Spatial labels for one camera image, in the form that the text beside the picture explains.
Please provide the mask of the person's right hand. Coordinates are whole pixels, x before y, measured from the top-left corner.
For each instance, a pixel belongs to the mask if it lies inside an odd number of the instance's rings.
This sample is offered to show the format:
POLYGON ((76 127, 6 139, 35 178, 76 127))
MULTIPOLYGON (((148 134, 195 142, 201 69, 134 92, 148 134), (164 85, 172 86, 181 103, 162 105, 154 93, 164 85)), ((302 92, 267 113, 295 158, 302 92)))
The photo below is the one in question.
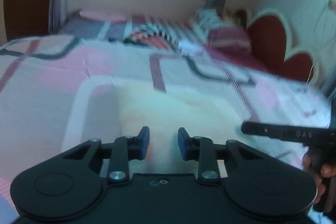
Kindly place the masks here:
POLYGON ((306 153, 302 158, 303 170, 308 173, 316 183, 318 193, 316 199, 314 200, 314 203, 319 203, 322 195, 326 192, 326 185, 322 182, 322 180, 324 178, 334 177, 336 168, 335 164, 324 164, 319 172, 315 172, 313 169, 311 169, 310 165, 311 158, 309 154, 306 153))

